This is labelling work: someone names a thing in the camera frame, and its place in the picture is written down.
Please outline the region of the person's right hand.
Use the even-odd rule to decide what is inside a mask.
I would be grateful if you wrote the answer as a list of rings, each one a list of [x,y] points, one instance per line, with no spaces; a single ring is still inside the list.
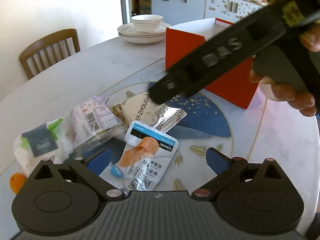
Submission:
[[[309,51],[319,51],[319,23],[315,23],[308,31],[300,35],[300,42]],[[297,94],[288,84],[275,84],[266,76],[257,74],[250,70],[249,81],[259,83],[264,95],[276,102],[287,102],[292,108],[297,109],[303,116],[312,117],[316,115],[315,98],[310,93]]]

